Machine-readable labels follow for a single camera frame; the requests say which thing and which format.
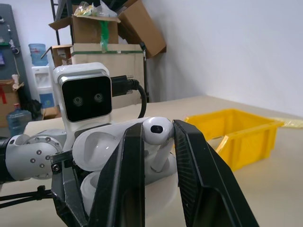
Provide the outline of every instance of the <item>table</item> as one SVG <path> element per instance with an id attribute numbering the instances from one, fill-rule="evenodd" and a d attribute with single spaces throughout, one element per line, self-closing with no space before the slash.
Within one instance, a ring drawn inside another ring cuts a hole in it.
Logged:
<path id="1" fill-rule="evenodd" d="M 136 118 L 141 105 L 115 109 L 115 122 Z M 203 114 L 226 108 L 237 108 L 265 117 L 298 118 L 284 113 L 256 108 L 209 96 L 150 103 L 145 116 L 163 116 L 170 120 Z M 34 135 L 45 129 L 64 129 L 61 118 L 30 122 L 25 130 Z M 303 130 L 278 130 L 276 148 L 271 157 L 236 171 L 235 177 L 260 226 L 301 226 L 303 223 Z M 1 196 L 35 191 L 37 186 L 51 186 L 50 180 L 30 179 L 4 184 Z M 0 210 L 0 225 L 4 227 L 63 227 L 52 200 L 33 201 Z M 147 227 L 185 227 L 182 202 L 178 192 L 163 212 L 146 220 Z"/>

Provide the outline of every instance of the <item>camera lens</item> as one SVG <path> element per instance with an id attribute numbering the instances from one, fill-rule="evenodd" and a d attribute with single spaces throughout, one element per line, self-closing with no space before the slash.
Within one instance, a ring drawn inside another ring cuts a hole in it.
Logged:
<path id="1" fill-rule="evenodd" d="M 103 101 L 103 96 L 101 93 L 96 94 L 94 98 L 97 103 L 101 103 Z"/>
<path id="2" fill-rule="evenodd" d="M 74 102 L 75 106 L 82 106 L 83 105 L 83 99 L 81 97 L 75 97 L 73 102 Z"/>

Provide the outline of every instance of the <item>plastic bag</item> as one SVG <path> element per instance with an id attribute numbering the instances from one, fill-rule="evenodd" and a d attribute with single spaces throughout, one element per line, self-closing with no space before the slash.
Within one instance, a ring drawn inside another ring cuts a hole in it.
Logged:
<path id="1" fill-rule="evenodd" d="M 87 2 L 82 1 L 76 9 L 75 16 L 90 16 L 94 10 L 94 4 L 89 5 Z"/>
<path id="2" fill-rule="evenodd" d="M 274 117 L 273 119 L 284 122 L 284 125 L 282 126 L 284 128 L 303 129 L 303 120 L 301 119 L 288 119 L 288 118 L 278 118 L 278 117 Z"/>
<path id="3" fill-rule="evenodd" d="M 92 15 L 95 17 L 117 17 L 118 15 L 109 9 L 107 5 L 100 0 L 100 5 L 98 7 L 95 7 Z"/>

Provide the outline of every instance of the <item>water bottle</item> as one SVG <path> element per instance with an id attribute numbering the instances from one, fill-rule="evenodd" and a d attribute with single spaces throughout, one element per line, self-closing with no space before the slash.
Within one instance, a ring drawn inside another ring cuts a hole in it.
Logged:
<path id="1" fill-rule="evenodd" d="M 41 59 L 45 52 L 45 44 L 29 44 L 28 47 L 34 66 L 45 66 L 48 64 L 47 54 Z"/>
<path id="2" fill-rule="evenodd" d="M 6 116 L 11 136 L 23 134 L 27 123 L 32 121 L 32 114 L 27 110 L 21 110 L 19 103 L 14 104 L 14 107 L 15 111 Z"/>

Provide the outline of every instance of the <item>yellow crate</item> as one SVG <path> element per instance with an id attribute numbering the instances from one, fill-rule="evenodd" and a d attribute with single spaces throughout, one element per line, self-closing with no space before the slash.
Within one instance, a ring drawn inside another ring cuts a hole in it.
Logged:
<path id="1" fill-rule="evenodd" d="M 269 157 L 277 128 L 283 125 L 236 109 L 190 116 L 185 121 L 196 126 L 206 140 L 224 136 L 216 152 L 232 171 Z"/>

